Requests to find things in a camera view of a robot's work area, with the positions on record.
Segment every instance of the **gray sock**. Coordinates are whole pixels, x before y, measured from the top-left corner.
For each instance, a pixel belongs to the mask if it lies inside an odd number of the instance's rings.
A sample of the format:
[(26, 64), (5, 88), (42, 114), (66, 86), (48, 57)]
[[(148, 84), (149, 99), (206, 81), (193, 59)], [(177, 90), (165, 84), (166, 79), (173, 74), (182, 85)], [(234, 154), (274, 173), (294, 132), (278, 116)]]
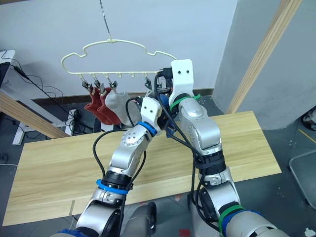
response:
[[(118, 116), (123, 124), (131, 126), (125, 109), (125, 104), (129, 98), (129, 95), (126, 92), (115, 93), (111, 90), (105, 99), (105, 105)], [(128, 103), (128, 112), (134, 125), (142, 120), (137, 106), (132, 101)]]

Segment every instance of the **white hanger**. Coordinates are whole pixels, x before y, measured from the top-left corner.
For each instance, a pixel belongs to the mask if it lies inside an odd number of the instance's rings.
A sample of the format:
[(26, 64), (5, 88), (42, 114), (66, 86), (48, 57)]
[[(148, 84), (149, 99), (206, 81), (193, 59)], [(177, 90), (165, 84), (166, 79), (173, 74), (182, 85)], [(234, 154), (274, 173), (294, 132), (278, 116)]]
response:
[(61, 60), (61, 65), (63, 66), (64, 70), (67, 73), (73, 74), (73, 75), (78, 75), (81, 79), (83, 78), (83, 75), (87, 75), (87, 74), (88, 75), (92, 75), (92, 76), (95, 76), (97, 74), (102, 74), (106, 78), (109, 78), (109, 74), (116, 74), (116, 75), (118, 75), (118, 77), (121, 78), (123, 74), (130, 74), (132, 77), (135, 77), (135, 74), (143, 74), (146, 77), (147, 74), (151, 74), (151, 73), (156, 74), (157, 73), (157, 71), (154, 71), (154, 72), (147, 72), (147, 71), (138, 71), (138, 72), (70, 72), (70, 71), (68, 71), (68, 69), (66, 68), (66, 66), (64, 64), (64, 61), (65, 61), (66, 58), (69, 58), (72, 55), (76, 55), (76, 56), (78, 56), (80, 58), (83, 58), (83, 57), (88, 55), (88, 53), (86, 51), (87, 48), (89, 48), (91, 46), (94, 46), (94, 45), (97, 45), (97, 44), (103, 44), (103, 43), (116, 43), (116, 42), (130, 43), (130, 44), (142, 47), (145, 50), (145, 53), (150, 55), (150, 56), (155, 56), (156, 54), (160, 53), (160, 54), (166, 55), (168, 57), (171, 57), (173, 60), (176, 60), (176, 57), (174, 57), (173, 55), (171, 55), (169, 53), (162, 52), (162, 51), (155, 51), (154, 53), (150, 53), (150, 52), (147, 51), (147, 48), (144, 45), (140, 44), (140, 43), (136, 43), (136, 42), (132, 42), (132, 41), (128, 41), (128, 40), (122, 40), (122, 39), (112, 39), (112, 36), (110, 34), (110, 30), (109, 30), (107, 21), (105, 19), (105, 15), (104, 15), (104, 11), (103, 11), (103, 6), (102, 6), (101, 0), (100, 0), (100, 5), (101, 5), (102, 13), (103, 13), (104, 22), (105, 22), (105, 25), (106, 25), (107, 30), (108, 30), (109, 39), (105, 40), (105, 41), (98, 41), (98, 42), (87, 44), (86, 46), (84, 46), (82, 48), (82, 50), (84, 52), (83, 55), (79, 55), (79, 54), (73, 52), (73, 53), (70, 53), (70, 54), (67, 54), (66, 56), (64, 56), (62, 58), (62, 60)]

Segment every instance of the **wooden board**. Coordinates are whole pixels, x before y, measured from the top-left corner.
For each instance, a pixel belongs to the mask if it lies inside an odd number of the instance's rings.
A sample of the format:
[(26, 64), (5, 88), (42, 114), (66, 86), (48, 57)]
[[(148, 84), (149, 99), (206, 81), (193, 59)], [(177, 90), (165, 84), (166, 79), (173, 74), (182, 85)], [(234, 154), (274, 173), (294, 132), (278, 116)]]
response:
[[(221, 129), (226, 163), (235, 181), (281, 172), (253, 112), (213, 118)], [(25, 144), (3, 225), (80, 214), (97, 187), (96, 179), (102, 176), (92, 154), (92, 144), (99, 135)], [(120, 138), (121, 132), (111, 133), (98, 143), (97, 154), (105, 167)], [(155, 137), (127, 203), (187, 192), (191, 172), (188, 148), (165, 134)]]
[(42, 119), (40, 116), (25, 108), (23, 105), (13, 100), (3, 92), (0, 92), (0, 112), (4, 112), (47, 137), (69, 137), (68, 134)]
[(226, 113), (236, 113), (251, 86), (282, 37), (302, 0), (282, 0), (249, 68), (243, 77)]

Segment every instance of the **white wall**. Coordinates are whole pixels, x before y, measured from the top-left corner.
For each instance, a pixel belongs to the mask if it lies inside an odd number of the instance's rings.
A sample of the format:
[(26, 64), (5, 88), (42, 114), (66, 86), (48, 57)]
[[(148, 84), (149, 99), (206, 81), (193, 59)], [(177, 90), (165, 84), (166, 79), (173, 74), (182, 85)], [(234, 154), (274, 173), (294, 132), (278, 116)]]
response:
[[(115, 0), (103, 1), (113, 38), (136, 41), (149, 51), (161, 50), (194, 64), (195, 88), (213, 88), (224, 53), (237, 0)], [(44, 84), (82, 95), (78, 77), (67, 74), (61, 58), (82, 53), (88, 43), (106, 40), (98, 0), (31, 0), (0, 5), (0, 49), (14, 49), (28, 74)], [(124, 44), (95, 46), (89, 57), (66, 61), (71, 71), (158, 71), (168, 67), (165, 56), (151, 57)], [(143, 77), (118, 79), (118, 90), (145, 91)], [(30, 98), (45, 95), (18, 77), (11, 84)]]
[[(280, 1), (238, 1), (213, 99), (226, 111)], [(316, 104), (316, 1), (304, 0), (238, 111), (263, 129), (282, 128)]]

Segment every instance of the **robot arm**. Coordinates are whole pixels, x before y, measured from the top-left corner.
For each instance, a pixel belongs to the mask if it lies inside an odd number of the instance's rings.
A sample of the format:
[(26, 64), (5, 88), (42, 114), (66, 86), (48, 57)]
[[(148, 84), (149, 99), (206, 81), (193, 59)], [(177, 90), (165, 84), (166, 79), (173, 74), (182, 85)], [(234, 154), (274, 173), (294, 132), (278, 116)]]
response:
[[(192, 98), (192, 62), (175, 60), (171, 66), (173, 88), (177, 90), (173, 90), (169, 104), (170, 107), (176, 104), (172, 109), (178, 110), (181, 130), (202, 158), (196, 159), (199, 186), (203, 186), (202, 189), (198, 186), (196, 203), (201, 205), (206, 221), (218, 226), (219, 232), (226, 237), (287, 237), (258, 212), (245, 210), (240, 205), (225, 164), (219, 127), (208, 117), (206, 109)], [(193, 204), (191, 207), (195, 237), (221, 236), (198, 216), (199, 207), (193, 208)]]
[[(173, 90), (168, 102), (171, 112), (179, 116), (181, 129), (172, 123), (180, 133), (185, 132), (184, 139), (190, 143), (187, 146), (193, 150), (198, 169), (200, 181), (196, 198), (191, 200), (194, 236), (287, 237), (260, 214), (244, 210), (240, 205), (230, 170), (225, 164), (220, 130), (208, 117), (206, 109), (192, 98), (191, 60), (174, 60), (171, 68), (159, 72), (157, 77), (165, 77), (169, 84), (172, 80)], [(142, 153), (164, 128), (165, 124), (158, 122), (162, 109), (168, 122), (172, 120), (157, 94), (156, 83), (155, 93), (158, 101), (149, 97), (143, 99), (142, 122), (123, 134), (106, 175), (97, 181), (98, 188), (77, 222), (76, 230), (86, 236), (119, 236), (122, 220), (119, 207), (124, 207)]]

